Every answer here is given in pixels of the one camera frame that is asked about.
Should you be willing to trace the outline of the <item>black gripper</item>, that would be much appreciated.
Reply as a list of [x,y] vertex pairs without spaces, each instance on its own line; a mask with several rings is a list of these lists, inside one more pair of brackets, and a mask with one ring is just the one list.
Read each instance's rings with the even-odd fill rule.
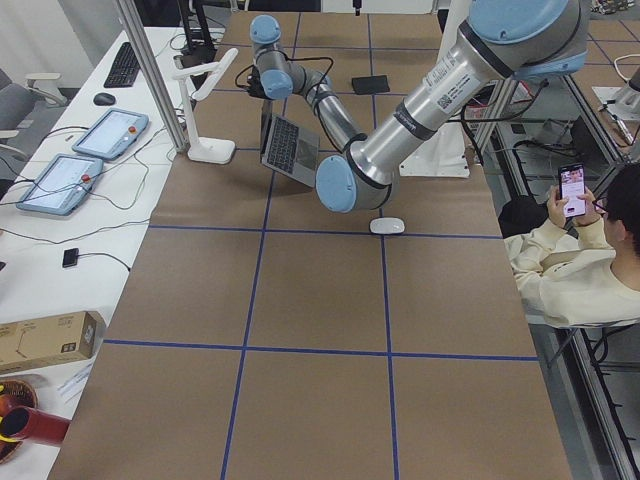
[[251,73],[247,76],[247,93],[253,98],[263,98],[264,89],[261,84],[259,70],[256,67],[251,69]]

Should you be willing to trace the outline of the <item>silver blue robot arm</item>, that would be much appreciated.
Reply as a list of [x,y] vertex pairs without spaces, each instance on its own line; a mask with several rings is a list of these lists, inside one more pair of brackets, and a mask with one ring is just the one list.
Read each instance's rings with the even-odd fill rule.
[[444,54],[371,134],[356,126],[325,74],[291,60],[281,28],[266,14],[250,24],[253,65],[265,96],[302,96],[337,152],[322,160],[315,190],[329,210],[377,209],[392,196],[399,167],[487,83],[565,75],[585,62],[584,1],[473,1]]

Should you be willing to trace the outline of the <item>person right hand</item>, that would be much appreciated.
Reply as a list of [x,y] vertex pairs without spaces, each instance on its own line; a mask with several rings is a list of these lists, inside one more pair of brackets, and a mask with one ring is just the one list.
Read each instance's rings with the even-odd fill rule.
[[548,190],[548,198],[546,201],[548,219],[552,224],[559,228],[564,228],[567,222],[564,206],[567,200],[561,197],[559,193],[559,187],[552,185]]

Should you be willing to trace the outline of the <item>person left hand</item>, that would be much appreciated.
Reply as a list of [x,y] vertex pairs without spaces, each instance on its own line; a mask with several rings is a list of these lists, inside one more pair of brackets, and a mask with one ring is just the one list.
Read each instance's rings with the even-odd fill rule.
[[584,201],[585,213],[573,218],[572,223],[574,227],[586,227],[602,219],[601,213],[594,205],[596,198],[591,190],[586,188],[585,193],[579,195],[578,198]]

